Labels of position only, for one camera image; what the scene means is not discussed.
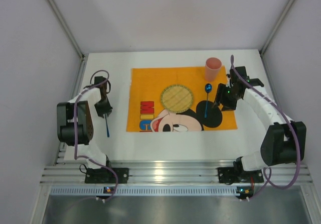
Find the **blue metal spoon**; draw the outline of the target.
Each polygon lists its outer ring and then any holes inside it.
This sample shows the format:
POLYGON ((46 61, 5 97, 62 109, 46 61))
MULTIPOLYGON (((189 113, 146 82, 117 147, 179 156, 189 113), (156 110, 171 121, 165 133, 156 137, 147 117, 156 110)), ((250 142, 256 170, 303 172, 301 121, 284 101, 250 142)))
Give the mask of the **blue metal spoon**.
POLYGON ((209 93, 211 91, 212 91, 212 85, 210 83, 207 83, 205 85, 205 92, 207 94, 207 98, 206 98, 206 104, 205 104, 204 118, 207 118, 209 93))

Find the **blue metal fork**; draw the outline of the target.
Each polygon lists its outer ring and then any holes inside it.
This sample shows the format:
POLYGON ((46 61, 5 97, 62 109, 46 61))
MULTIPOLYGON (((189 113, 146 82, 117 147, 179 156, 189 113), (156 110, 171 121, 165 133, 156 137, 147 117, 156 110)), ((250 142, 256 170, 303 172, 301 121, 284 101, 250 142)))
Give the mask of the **blue metal fork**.
POLYGON ((108 115, 104 114, 104 118, 105 118, 105 124, 106 124, 106 135, 109 138, 110 137, 110 133, 109 133, 109 128, 108 128, 108 115))

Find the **pink plastic cup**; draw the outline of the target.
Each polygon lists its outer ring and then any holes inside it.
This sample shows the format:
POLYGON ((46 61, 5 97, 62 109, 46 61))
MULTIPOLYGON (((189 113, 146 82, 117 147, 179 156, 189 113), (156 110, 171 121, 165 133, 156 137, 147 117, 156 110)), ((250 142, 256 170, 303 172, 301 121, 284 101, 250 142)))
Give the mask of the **pink plastic cup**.
POLYGON ((206 60, 205 63, 205 80, 212 82, 218 76, 220 69, 222 67, 222 62, 220 59, 211 57, 206 60))

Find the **orange cartoon mouse placemat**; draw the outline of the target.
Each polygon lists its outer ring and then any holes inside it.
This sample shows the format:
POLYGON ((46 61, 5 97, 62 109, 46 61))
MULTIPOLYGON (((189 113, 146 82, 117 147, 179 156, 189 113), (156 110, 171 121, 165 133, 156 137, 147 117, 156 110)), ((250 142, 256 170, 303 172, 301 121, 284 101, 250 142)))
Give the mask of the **orange cartoon mouse placemat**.
POLYGON ((225 68, 211 82, 207 118, 204 118, 207 98, 204 67, 135 68, 131 72, 126 130, 153 133, 235 130, 233 111, 221 111, 221 106, 212 108, 220 83, 227 83, 225 68), (169 112, 161 104, 162 91, 173 84, 186 86, 194 95, 193 105, 183 113, 169 112))

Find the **round woven bamboo plate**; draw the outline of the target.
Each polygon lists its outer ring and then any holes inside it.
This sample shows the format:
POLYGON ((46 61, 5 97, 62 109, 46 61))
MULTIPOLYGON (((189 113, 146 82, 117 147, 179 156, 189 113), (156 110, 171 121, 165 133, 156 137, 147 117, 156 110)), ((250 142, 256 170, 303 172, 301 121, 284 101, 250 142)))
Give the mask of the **round woven bamboo plate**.
POLYGON ((179 114, 187 111, 193 105, 194 95, 186 86, 173 84, 162 91, 160 102, 164 109, 179 114))

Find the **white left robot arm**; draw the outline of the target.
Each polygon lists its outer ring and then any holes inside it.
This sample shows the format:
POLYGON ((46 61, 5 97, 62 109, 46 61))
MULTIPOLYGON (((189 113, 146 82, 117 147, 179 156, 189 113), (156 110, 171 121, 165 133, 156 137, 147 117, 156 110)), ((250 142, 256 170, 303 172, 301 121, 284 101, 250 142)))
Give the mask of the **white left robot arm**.
POLYGON ((110 161, 99 144, 110 137, 107 118, 112 106, 107 94, 110 82, 96 76, 92 85, 68 102, 57 104, 57 136, 67 145, 65 161, 85 160, 91 169, 111 168, 110 161))

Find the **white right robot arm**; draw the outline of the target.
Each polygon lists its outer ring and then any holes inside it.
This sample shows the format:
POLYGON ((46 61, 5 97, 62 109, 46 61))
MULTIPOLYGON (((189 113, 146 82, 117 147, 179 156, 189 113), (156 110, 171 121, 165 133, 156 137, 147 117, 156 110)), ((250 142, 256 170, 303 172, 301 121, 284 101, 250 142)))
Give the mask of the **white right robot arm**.
POLYGON ((258 78, 249 78, 244 66, 232 67, 229 83, 219 84, 214 107, 232 111, 242 100, 256 113, 266 134, 259 148, 237 158, 235 163, 243 171, 256 171, 278 164, 302 161, 305 153, 306 126, 284 114, 268 96, 264 84, 258 78))

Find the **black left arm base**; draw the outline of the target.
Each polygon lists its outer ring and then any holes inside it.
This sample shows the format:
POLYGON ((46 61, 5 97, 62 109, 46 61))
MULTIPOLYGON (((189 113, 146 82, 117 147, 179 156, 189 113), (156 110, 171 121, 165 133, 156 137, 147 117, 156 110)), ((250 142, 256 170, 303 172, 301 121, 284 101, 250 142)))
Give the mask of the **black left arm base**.
MULTIPOLYGON (((128 168, 112 168, 112 170, 117 175, 119 184, 126 184, 128 182, 128 178, 129 178, 128 168)), ((105 168, 100 168, 100 169, 88 168, 86 170, 85 183, 86 184, 107 184, 107 183, 115 184, 116 177, 111 171, 105 168)))

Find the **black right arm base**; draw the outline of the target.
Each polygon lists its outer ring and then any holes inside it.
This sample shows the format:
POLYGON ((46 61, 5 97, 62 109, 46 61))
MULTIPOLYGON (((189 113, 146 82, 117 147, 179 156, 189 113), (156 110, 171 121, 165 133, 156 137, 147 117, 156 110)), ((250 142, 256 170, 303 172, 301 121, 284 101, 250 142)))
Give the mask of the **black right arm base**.
POLYGON ((233 162, 232 167, 217 168, 219 183, 231 185, 233 183, 263 183, 261 170, 245 171, 241 162, 241 157, 233 162))

